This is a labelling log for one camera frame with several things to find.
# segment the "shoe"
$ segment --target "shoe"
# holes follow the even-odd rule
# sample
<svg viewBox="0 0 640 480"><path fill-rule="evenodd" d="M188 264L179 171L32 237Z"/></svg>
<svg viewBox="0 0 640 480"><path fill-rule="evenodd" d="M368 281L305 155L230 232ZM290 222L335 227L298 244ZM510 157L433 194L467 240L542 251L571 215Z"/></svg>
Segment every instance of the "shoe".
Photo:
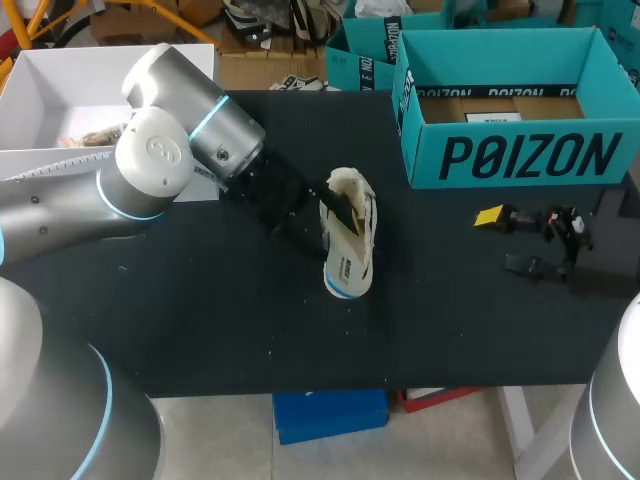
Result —
<svg viewBox="0 0 640 480"><path fill-rule="evenodd" d="M331 16L321 0L291 0L296 35L308 42L322 42L331 31Z"/></svg>
<svg viewBox="0 0 640 480"><path fill-rule="evenodd" d="M373 281L373 243L378 223L375 193L355 168L335 169L327 183L331 190L351 202L358 234L320 202L320 221L328 251L324 283L338 298L358 298L369 290Z"/></svg>

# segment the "robotic arm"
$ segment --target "robotic arm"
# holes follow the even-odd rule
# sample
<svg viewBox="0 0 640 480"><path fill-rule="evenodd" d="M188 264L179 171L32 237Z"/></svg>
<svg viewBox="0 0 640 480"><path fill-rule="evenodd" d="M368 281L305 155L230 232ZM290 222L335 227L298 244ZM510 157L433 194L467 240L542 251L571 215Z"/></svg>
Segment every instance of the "robotic arm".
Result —
<svg viewBox="0 0 640 480"><path fill-rule="evenodd" d="M115 161L77 175L10 180L0 188L0 264L142 231L186 187L194 168L187 134L159 108L141 110Z"/></svg>
<svg viewBox="0 0 640 480"><path fill-rule="evenodd" d="M97 172L2 184L0 264L139 233L186 187L194 156L229 196L251 202L269 231L313 196L357 231L351 205L266 152L264 129L176 49L162 44L147 52L122 92L137 113L115 161Z"/></svg>

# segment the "teal cardboard box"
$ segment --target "teal cardboard box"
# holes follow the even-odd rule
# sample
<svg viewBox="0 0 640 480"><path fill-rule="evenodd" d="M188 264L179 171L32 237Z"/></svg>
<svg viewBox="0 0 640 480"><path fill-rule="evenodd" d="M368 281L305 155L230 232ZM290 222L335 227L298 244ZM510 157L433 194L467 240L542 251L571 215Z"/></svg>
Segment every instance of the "teal cardboard box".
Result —
<svg viewBox="0 0 640 480"><path fill-rule="evenodd" d="M573 10L575 5L575 14L569 12L571 17L571 26L593 27L598 25L600 16L602 15L602 0L572 0L570 9Z"/></svg>
<svg viewBox="0 0 640 480"><path fill-rule="evenodd" d="M343 18L351 53L395 64L402 30L446 29L453 26L455 0L434 0L435 13L398 17L356 18L351 0Z"/></svg>
<svg viewBox="0 0 640 480"><path fill-rule="evenodd" d="M605 0L599 25L631 82L640 87L640 6L631 0Z"/></svg>
<svg viewBox="0 0 640 480"><path fill-rule="evenodd" d="M619 183L640 146L640 96L592 28L403 32L392 102L414 188Z"/></svg>
<svg viewBox="0 0 640 480"><path fill-rule="evenodd" d="M394 66L349 52L341 27L325 47L327 80L340 90L391 90Z"/></svg>

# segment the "box label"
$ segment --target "box label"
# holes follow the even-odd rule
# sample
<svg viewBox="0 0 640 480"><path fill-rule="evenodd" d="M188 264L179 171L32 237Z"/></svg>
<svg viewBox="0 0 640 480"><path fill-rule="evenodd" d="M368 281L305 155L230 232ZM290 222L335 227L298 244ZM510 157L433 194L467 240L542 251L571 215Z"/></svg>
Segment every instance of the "box label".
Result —
<svg viewBox="0 0 640 480"><path fill-rule="evenodd" d="M574 97L576 84L419 86L420 97Z"/></svg>
<svg viewBox="0 0 640 480"><path fill-rule="evenodd" d="M636 5L633 10L633 17L631 18L631 26L633 28L640 29L640 5Z"/></svg>
<svg viewBox="0 0 640 480"><path fill-rule="evenodd" d="M384 34L387 39L384 41L384 48L387 51L387 61L395 65L398 58L398 42L402 31L402 17L385 17Z"/></svg>
<svg viewBox="0 0 640 480"><path fill-rule="evenodd" d="M398 136L402 137L402 123L404 121L405 112L409 111L409 98L411 96L411 89L415 87L415 81L411 70L407 68L407 73L404 76L404 87L402 89L402 100L398 102Z"/></svg>
<svg viewBox="0 0 640 480"><path fill-rule="evenodd" d="M591 164L595 175L602 176L622 135L621 132L615 133L608 144L605 144L602 133L594 133L589 138L580 133L517 135L512 145L508 145L507 139L500 135L490 135L477 145L466 136L448 137L439 179L447 180L458 168L467 171L470 168L471 175L479 179L492 178L499 172L502 178L536 178L542 171L551 177L581 177ZM523 150L530 152L526 160L520 158Z"/></svg>
<svg viewBox="0 0 640 480"><path fill-rule="evenodd" d="M358 57L358 73L360 74L360 90L375 90L375 65L367 57Z"/></svg>
<svg viewBox="0 0 640 480"><path fill-rule="evenodd" d="M636 48L636 44L633 41L629 40L613 27L609 28L609 41L619 45L629 52L633 52L633 50Z"/></svg>
<svg viewBox="0 0 640 480"><path fill-rule="evenodd" d="M517 112L509 113L467 113L467 122L519 122L522 120Z"/></svg>

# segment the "red box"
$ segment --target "red box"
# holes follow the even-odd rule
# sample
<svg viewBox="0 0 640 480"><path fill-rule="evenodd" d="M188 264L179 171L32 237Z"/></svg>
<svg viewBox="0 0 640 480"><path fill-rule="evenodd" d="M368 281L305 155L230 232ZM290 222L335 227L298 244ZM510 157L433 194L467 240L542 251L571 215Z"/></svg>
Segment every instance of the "red box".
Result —
<svg viewBox="0 0 640 480"><path fill-rule="evenodd" d="M484 387L461 387L461 388L447 388L441 392L435 392L431 395L426 395L422 398L416 398L415 400L407 400L404 390L398 390L398 400L407 411L407 413L417 412L423 408L433 407L440 403L448 402L454 398L464 397L474 392L484 390Z"/></svg>

